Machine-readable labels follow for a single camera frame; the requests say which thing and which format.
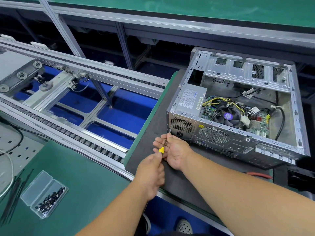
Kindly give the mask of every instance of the screwdriver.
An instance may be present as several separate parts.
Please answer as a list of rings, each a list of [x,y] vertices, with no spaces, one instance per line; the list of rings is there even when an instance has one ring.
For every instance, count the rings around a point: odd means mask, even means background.
[[[159,152],[162,153],[162,155],[164,154],[164,147],[166,144],[167,144],[167,140],[165,139],[163,146],[159,149]]]

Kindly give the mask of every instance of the sticker label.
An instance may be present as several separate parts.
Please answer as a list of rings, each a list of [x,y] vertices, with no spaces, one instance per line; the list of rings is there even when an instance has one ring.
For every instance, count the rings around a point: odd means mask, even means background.
[[[196,91],[185,89],[178,105],[187,108],[192,108],[194,106],[197,94],[198,92]]]
[[[198,105],[197,105],[197,110],[200,110],[200,107],[202,105],[202,101],[203,101],[203,97],[200,97],[199,101],[198,101]]]
[[[253,148],[252,148],[252,147],[249,147],[249,148],[247,148],[245,151],[243,151],[243,153],[244,153],[244,154],[247,154],[247,153],[249,153],[251,150],[253,150]]]

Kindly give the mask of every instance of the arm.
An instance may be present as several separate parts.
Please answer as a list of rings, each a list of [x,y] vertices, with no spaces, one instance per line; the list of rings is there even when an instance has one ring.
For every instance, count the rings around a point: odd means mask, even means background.
[[[77,236],[133,236],[147,202],[164,184],[162,155],[152,154],[138,166],[134,180]]]
[[[165,138],[167,162],[182,170],[234,235],[314,235],[315,202],[210,161],[171,134],[156,138],[154,146]]]

